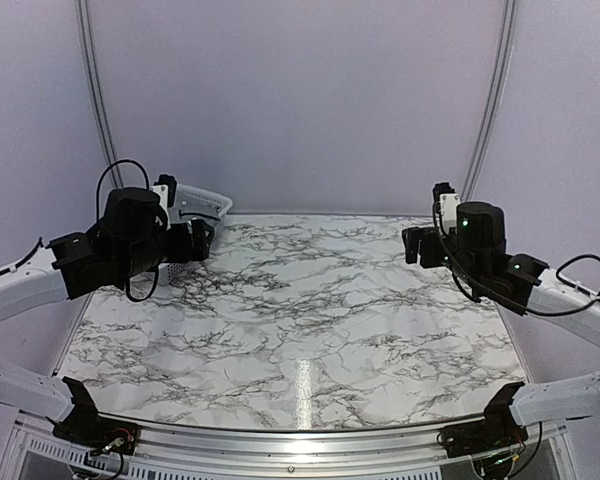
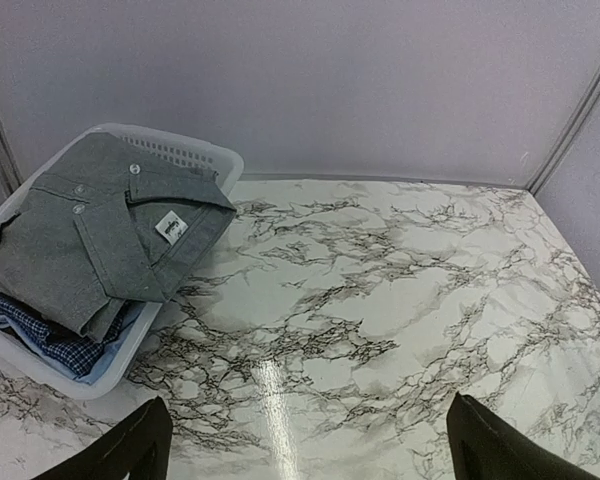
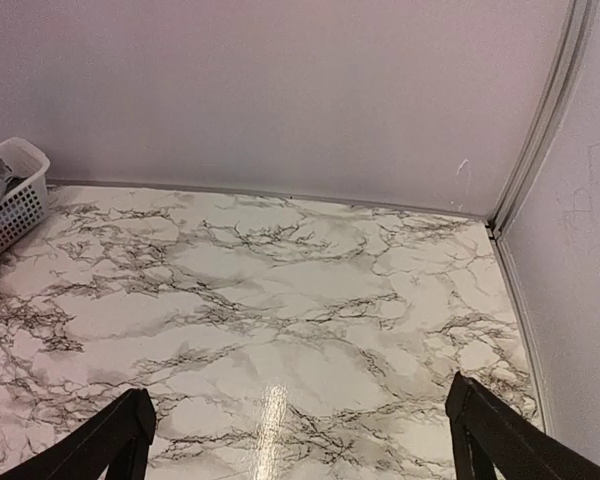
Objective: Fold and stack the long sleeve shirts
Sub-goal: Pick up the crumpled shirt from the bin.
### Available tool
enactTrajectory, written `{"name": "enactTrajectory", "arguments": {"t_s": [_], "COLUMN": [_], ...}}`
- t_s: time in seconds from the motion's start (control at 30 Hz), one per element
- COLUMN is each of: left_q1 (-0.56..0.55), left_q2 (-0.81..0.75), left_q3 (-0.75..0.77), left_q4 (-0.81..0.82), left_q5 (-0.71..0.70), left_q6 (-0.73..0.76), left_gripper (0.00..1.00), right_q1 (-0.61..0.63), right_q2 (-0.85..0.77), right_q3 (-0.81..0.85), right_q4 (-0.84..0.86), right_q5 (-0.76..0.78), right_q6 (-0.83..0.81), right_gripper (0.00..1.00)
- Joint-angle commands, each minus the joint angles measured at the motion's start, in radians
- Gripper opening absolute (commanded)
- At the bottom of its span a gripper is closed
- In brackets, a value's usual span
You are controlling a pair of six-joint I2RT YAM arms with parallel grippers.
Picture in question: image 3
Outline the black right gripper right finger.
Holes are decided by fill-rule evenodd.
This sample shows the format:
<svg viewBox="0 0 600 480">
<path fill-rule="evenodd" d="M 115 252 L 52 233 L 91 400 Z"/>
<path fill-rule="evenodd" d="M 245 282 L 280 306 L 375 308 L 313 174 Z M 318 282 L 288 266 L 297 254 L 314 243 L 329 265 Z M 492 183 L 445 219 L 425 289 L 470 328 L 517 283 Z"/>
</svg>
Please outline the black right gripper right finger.
<svg viewBox="0 0 600 480">
<path fill-rule="evenodd" d="M 458 479 L 600 479 L 600 466 L 456 373 L 445 402 Z"/>
</svg>

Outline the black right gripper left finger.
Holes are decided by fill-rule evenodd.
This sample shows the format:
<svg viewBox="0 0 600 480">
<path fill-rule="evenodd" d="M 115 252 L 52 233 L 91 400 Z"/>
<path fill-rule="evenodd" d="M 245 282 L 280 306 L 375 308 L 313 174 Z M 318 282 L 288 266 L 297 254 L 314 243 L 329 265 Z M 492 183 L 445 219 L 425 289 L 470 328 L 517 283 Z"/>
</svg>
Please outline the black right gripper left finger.
<svg viewBox="0 0 600 480">
<path fill-rule="evenodd" d="M 1 479 L 143 479 L 156 431 L 145 389 L 129 389 L 60 442 Z"/>
</svg>

